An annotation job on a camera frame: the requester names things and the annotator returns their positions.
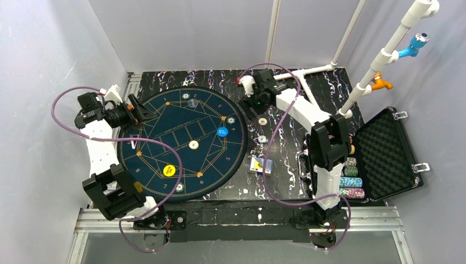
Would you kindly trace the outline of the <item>yellow poker chip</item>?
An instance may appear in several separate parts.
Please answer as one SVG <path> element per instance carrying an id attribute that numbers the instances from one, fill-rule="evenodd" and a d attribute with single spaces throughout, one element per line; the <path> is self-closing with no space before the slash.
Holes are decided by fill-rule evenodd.
<path id="1" fill-rule="evenodd" d="M 258 124 L 261 126 L 265 126 L 268 124 L 268 120 L 266 118 L 259 118 L 258 119 Z"/>

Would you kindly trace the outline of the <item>green chip mat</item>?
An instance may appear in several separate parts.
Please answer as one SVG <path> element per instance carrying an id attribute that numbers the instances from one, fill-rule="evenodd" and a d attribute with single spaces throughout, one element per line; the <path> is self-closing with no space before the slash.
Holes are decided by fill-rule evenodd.
<path id="1" fill-rule="evenodd" d="M 180 192 L 184 191 L 184 189 L 185 189 L 184 184 L 183 183 L 178 183 L 178 185 L 176 187 L 176 192 L 180 193 Z"/>
<path id="2" fill-rule="evenodd" d="M 188 100 L 190 98 L 190 94 L 189 93 L 183 93 L 181 97 L 182 97 L 183 100 Z"/>
<path id="3" fill-rule="evenodd" d="M 234 117 L 227 117 L 226 122 L 228 124 L 234 124 L 236 122 L 236 119 Z"/>

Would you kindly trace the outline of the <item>blue dealer button disc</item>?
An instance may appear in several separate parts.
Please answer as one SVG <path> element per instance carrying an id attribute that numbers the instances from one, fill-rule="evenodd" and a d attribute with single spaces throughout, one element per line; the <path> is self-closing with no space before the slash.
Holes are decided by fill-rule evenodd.
<path id="1" fill-rule="evenodd" d="M 228 128 L 224 127 L 224 126 L 221 126 L 217 129 L 217 135 L 221 138 L 224 138 L 228 135 L 229 133 L 229 130 Z"/>

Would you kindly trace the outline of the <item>green chip mat top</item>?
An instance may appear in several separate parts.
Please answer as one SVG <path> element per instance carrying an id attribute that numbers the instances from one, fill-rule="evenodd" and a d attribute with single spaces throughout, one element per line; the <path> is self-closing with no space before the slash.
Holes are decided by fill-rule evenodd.
<path id="1" fill-rule="evenodd" d="M 181 97 L 182 97 L 183 100 L 188 100 L 190 98 L 190 94 L 189 93 L 183 93 Z"/>

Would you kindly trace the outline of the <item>clear dealer button disc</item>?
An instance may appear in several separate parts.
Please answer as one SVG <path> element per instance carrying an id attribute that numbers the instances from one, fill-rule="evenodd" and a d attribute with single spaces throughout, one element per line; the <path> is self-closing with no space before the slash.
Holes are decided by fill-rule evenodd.
<path id="1" fill-rule="evenodd" d="M 187 101 L 187 104 L 190 108 L 196 108 L 199 104 L 199 100 L 192 98 Z"/>

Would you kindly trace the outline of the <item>yellow dealer button disc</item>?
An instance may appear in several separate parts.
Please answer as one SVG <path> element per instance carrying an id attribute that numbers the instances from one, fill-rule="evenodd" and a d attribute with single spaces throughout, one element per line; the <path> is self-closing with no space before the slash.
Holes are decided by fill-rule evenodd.
<path id="1" fill-rule="evenodd" d="M 163 168 L 163 175 L 165 177 L 172 177 L 174 176 L 176 173 L 176 167 L 172 164 L 167 164 L 164 168 Z"/>

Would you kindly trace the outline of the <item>green chip mat bottom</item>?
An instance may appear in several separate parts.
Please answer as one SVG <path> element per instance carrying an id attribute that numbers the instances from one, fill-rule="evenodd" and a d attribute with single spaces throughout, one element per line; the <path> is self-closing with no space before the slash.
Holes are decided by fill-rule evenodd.
<path id="1" fill-rule="evenodd" d="M 184 191 L 184 189 L 185 189 L 184 184 L 183 183 L 178 183 L 178 185 L 176 187 L 176 192 L 180 193 L 180 192 Z"/>

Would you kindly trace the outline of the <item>white poker chip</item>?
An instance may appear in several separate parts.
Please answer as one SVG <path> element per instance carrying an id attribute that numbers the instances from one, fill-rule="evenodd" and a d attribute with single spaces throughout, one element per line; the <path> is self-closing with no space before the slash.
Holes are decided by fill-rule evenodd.
<path id="1" fill-rule="evenodd" d="M 258 141 L 259 143 L 261 143 L 261 144 L 265 144 L 265 143 L 268 142 L 268 139 L 267 139 L 266 136 L 260 135 L 260 136 L 257 137 L 257 141 Z"/>

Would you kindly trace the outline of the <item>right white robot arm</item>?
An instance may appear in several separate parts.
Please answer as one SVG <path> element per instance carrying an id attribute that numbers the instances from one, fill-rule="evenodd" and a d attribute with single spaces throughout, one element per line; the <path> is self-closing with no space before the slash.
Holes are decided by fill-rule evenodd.
<path id="1" fill-rule="evenodd" d="M 239 105 L 251 120 L 273 106 L 283 111 L 283 118 L 290 116 L 306 129 L 307 154 L 317 169 L 312 202 L 328 212 L 339 206 L 341 171 L 351 150 L 346 119 L 341 114 L 323 111 L 303 76 L 295 71 L 289 75 L 296 82 L 295 88 L 289 87 L 271 69 L 262 69 L 253 75 L 243 71 L 237 80 L 245 91 Z"/>

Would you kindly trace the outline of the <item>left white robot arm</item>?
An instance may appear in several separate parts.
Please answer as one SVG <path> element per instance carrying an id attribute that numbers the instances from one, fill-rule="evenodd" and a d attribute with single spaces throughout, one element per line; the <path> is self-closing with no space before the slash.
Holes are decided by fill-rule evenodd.
<path id="1" fill-rule="evenodd" d="M 128 216 L 150 218 L 157 213 L 156 201 L 144 195 L 142 186 L 119 162 L 112 142 L 113 129 L 128 131 L 156 118 L 139 100 L 131 95 L 130 103 L 111 100 L 112 109 L 106 109 L 107 100 L 100 101 L 96 92 L 87 92 L 77 100 L 81 112 L 75 126 L 88 135 L 86 140 L 91 168 L 90 177 L 83 181 L 85 193 L 107 220 Z"/>

